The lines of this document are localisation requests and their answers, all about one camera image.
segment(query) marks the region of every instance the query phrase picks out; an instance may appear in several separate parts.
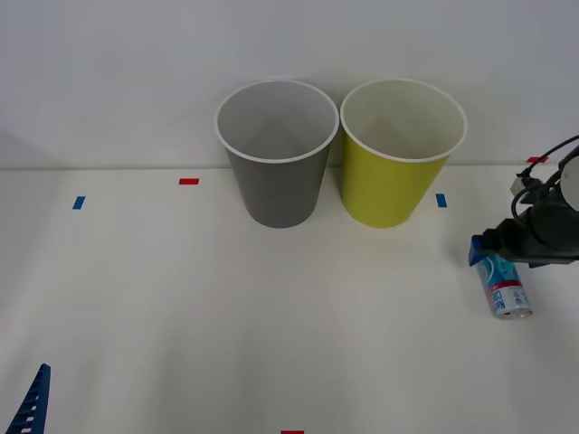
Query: paper cup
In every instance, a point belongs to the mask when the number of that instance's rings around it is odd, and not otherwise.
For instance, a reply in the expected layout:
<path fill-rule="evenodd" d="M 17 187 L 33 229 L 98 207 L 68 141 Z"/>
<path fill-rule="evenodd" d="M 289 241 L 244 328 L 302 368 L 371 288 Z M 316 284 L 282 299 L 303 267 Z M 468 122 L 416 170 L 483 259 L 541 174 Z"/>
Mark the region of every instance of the paper cup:
<path fill-rule="evenodd" d="M 352 217 L 376 228 L 410 217 L 467 134 L 459 103 L 416 80 L 358 86 L 340 117 L 346 131 L 342 201 Z"/>
<path fill-rule="evenodd" d="M 288 228 L 314 212 L 338 125 L 330 97 L 299 81 L 255 83 L 222 103 L 215 131 L 255 221 Z"/>

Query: gray paper cup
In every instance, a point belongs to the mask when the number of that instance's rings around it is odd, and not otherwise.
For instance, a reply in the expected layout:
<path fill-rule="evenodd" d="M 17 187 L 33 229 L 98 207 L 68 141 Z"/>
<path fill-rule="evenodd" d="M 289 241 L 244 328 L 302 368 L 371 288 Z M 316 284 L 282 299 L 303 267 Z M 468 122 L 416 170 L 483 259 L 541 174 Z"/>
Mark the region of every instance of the gray paper cup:
<path fill-rule="evenodd" d="M 215 132 L 255 221 L 289 228 L 314 212 L 338 125 L 330 97 L 299 81 L 255 83 L 221 104 Z"/>

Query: blue plastic part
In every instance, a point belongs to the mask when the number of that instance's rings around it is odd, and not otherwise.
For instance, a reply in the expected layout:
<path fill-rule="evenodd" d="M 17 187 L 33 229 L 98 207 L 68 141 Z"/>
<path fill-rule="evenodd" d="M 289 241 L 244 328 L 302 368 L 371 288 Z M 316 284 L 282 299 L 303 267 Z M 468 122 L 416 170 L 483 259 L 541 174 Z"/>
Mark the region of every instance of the blue plastic part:
<path fill-rule="evenodd" d="M 488 256 L 486 253 L 479 253 L 479 250 L 480 240 L 477 238 L 477 236 L 474 236 L 470 239 L 469 265 L 471 267 L 478 264 Z"/>
<path fill-rule="evenodd" d="M 76 201 L 74 201 L 74 205 L 72 206 L 73 210 L 79 210 L 82 208 L 82 204 L 84 203 L 84 199 L 86 196 L 78 196 Z"/>
<path fill-rule="evenodd" d="M 443 193 L 436 194 L 436 202 L 439 208 L 447 208 L 446 197 L 444 197 Z"/>
<path fill-rule="evenodd" d="M 20 434 L 23 429 L 30 434 L 44 433 L 50 387 L 51 367 L 42 364 L 6 434 Z"/>

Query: can label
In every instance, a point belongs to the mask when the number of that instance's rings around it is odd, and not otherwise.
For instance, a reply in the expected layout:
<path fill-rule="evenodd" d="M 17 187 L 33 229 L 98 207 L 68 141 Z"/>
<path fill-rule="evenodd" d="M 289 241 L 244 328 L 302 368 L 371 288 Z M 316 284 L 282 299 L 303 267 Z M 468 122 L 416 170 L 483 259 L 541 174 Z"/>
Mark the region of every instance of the can label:
<path fill-rule="evenodd" d="M 530 309 L 515 264 L 493 255 L 477 264 L 485 293 L 497 315 Z"/>

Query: cup rim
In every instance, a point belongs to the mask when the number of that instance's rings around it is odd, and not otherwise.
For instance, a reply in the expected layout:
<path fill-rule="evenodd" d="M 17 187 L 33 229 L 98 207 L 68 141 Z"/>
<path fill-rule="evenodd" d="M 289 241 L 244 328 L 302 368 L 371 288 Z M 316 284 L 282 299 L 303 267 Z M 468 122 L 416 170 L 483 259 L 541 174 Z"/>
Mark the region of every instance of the cup rim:
<path fill-rule="evenodd" d="M 332 130 L 332 132 L 330 133 L 330 135 L 328 136 L 328 138 L 326 139 L 325 142 L 323 142 L 320 146 L 312 149 L 311 151 L 307 152 L 306 154 L 301 154 L 300 156 L 293 156 L 292 158 L 282 158 L 282 159 L 271 159 L 271 158 L 258 158 L 257 156 L 249 156 L 247 154 L 244 154 L 243 152 L 235 149 L 233 146 L 231 146 L 230 144 L 227 143 L 227 141 L 223 138 L 223 136 L 221 135 L 221 132 L 219 131 L 219 114 L 221 113 L 221 110 L 223 108 L 223 106 L 227 103 L 227 101 L 229 101 L 232 97 L 234 97 L 236 94 L 238 94 L 239 92 L 241 92 L 242 90 L 246 90 L 248 88 L 252 88 L 253 86 L 259 86 L 260 84 L 264 84 L 264 83 L 272 83 L 272 82 L 279 82 L 279 83 L 293 83 L 293 84 L 299 84 L 300 86 L 305 86 L 307 88 L 310 88 L 312 90 L 315 90 L 317 93 L 319 93 L 322 97 L 324 97 L 324 99 L 329 102 L 330 107 L 334 110 L 334 128 Z M 336 107 L 336 103 L 334 102 L 334 100 L 332 98 L 330 98 L 326 92 L 324 92 L 323 90 L 318 89 L 315 86 L 312 86 L 311 84 L 307 84 L 303 81 L 299 81 L 299 80 L 260 80 L 260 81 L 255 81 L 253 83 L 247 84 L 245 86 L 240 87 L 239 89 L 233 91 L 232 93 L 230 93 L 223 101 L 222 103 L 219 105 L 219 107 L 217 108 L 217 111 L 215 112 L 215 117 L 214 117 L 214 129 L 215 129 L 215 134 L 217 135 L 217 138 L 219 138 L 219 141 L 222 143 L 223 146 L 225 146 L 228 150 L 230 150 L 231 152 L 233 152 L 234 154 L 236 154 L 237 156 L 240 156 L 241 158 L 244 158 L 246 160 L 250 160 L 250 161 L 254 161 L 256 163 L 267 163 L 270 165 L 280 165 L 280 164 L 284 164 L 284 163 L 294 163 L 296 161 L 300 161 L 300 160 L 304 160 L 306 158 L 308 158 L 309 156 L 313 156 L 315 154 L 317 154 L 319 151 L 321 151 L 322 149 L 324 149 L 326 146 L 328 146 L 330 144 L 330 142 L 334 139 L 334 137 L 336 136 L 337 130 L 339 128 L 340 125 L 340 115 L 337 111 L 337 107 Z"/>
<path fill-rule="evenodd" d="M 460 140 L 457 142 L 457 144 L 454 145 L 448 151 L 443 152 L 442 154 L 438 154 L 436 156 L 429 156 L 427 158 L 401 158 L 399 156 L 389 156 L 388 154 L 384 154 L 382 152 L 376 151 L 372 147 L 370 147 L 370 146 L 364 144 L 362 141 L 360 141 L 354 134 L 352 134 L 352 131 L 350 131 L 350 128 L 348 127 L 346 120 L 344 119 L 344 107 L 346 106 L 347 102 L 352 97 L 352 95 L 357 93 L 359 90 L 361 90 L 362 88 L 364 88 L 366 86 L 376 84 L 376 83 L 379 83 L 382 81 L 408 81 L 408 82 L 411 82 L 413 84 L 417 84 L 420 86 L 424 86 L 425 88 L 429 88 L 431 90 L 434 90 L 434 91 L 438 92 L 439 94 L 441 94 L 448 101 L 450 101 L 454 105 L 454 107 L 459 111 L 460 117 L 462 118 L 462 136 L 460 137 Z M 432 86 L 429 83 L 425 83 L 423 81 L 414 80 L 414 79 L 406 79 L 403 77 L 390 77 L 390 78 L 385 78 L 385 79 L 370 80 L 370 81 L 362 83 L 359 86 L 356 86 L 355 88 L 350 90 L 347 93 L 344 100 L 342 101 L 342 105 L 340 106 L 340 121 L 342 122 L 342 127 L 344 128 L 344 130 L 346 131 L 348 136 L 352 140 L 354 140 L 359 146 L 361 146 L 363 149 L 374 154 L 375 156 L 379 156 L 381 158 L 386 158 L 388 160 L 399 161 L 401 163 L 428 163 L 428 162 L 440 160 L 446 156 L 449 156 L 450 154 L 452 154 L 452 152 L 454 152 L 457 148 L 459 148 L 460 145 L 462 145 L 462 143 L 464 142 L 464 139 L 466 138 L 467 133 L 469 131 L 469 121 L 467 120 L 467 115 L 464 112 L 464 109 L 460 106 L 458 101 L 456 99 L 454 99 L 449 93 L 445 92 L 444 90 L 440 90 L 436 86 Z"/>

